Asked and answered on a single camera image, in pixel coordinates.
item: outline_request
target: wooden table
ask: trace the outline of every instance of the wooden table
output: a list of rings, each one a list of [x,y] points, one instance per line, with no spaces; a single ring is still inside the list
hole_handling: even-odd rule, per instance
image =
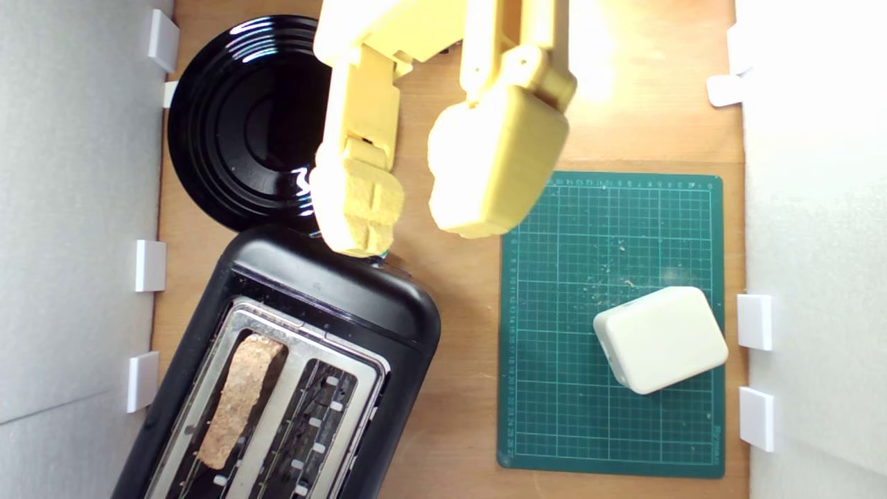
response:
[[[317,15],[318,0],[177,0],[178,68],[224,29],[261,15]],[[715,110],[705,79],[726,71],[733,0],[573,0],[571,68],[580,90],[564,170],[716,174],[724,179],[726,237],[726,476],[659,479],[504,470],[496,464],[498,239],[437,230],[425,160],[431,125],[462,100],[458,52],[420,65],[402,90],[396,176],[407,193],[394,255],[440,308],[437,355],[389,469],[382,497],[684,497],[749,494],[749,450],[738,437],[737,387],[747,382],[736,344],[735,301],[744,287],[742,117]],[[160,239],[167,290],[156,299],[153,349],[165,371],[213,265],[233,233],[184,193],[164,151]]]

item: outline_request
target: green cutting mat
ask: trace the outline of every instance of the green cutting mat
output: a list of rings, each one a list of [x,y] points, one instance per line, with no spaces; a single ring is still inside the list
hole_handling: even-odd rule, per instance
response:
[[[696,286],[723,330],[722,202],[717,177],[554,173],[502,239],[502,466],[724,475],[724,368],[637,395],[613,377],[592,329],[610,307]]]

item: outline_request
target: white wall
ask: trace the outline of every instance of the white wall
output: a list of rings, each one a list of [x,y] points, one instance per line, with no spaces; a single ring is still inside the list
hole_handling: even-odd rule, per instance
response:
[[[110,494],[144,415],[127,359],[153,296],[165,75],[145,56],[172,0],[0,1],[0,498]]]
[[[744,77],[750,293],[773,295],[775,452],[751,497],[887,497],[887,6],[737,0],[755,33]]]

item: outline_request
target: black plate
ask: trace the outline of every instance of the black plate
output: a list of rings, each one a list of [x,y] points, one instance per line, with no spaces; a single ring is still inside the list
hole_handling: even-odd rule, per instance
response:
[[[267,223],[317,235],[308,174],[323,136],[330,68],[317,21],[270,16],[231,28],[182,74],[169,154],[194,201],[235,231]]]

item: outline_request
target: white clip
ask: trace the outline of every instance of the white clip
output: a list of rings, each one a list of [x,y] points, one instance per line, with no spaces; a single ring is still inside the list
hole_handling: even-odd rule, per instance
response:
[[[167,73],[176,72],[179,30],[176,23],[160,9],[151,12],[151,37],[148,40],[148,57]]]
[[[175,82],[166,82],[163,84],[163,108],[169,109],[172,106],[172,96],[176,93],[178,80]]]
[[[773,452],[773,426],[773,395],[740,386],[739,438]]]
[[[742,79],[737,75],[710,76],[706,87],[709,91],[709,102],[714,107],[739,104],[745,94]]]
[[[714,107],[732,106],[745,99],[742,75],[754,66],[754,59],[757,57],[757,46],[753,43],[753,36],[745,25],[739,22],[726,31],[730,74],[711,76],[706,83],[709,102]]]
[[[136,242],[136,292],[166,288],[166,242]]]
[[[757,350],[773,349],[773,306],[767,295],[738,295],[736,323],[739,345]]]
[[[136,412],[154,400],[154,395],[157,394],[159,368],[160,354],[157,352],[148,352],[137,357],[130,357],[126,412]]]

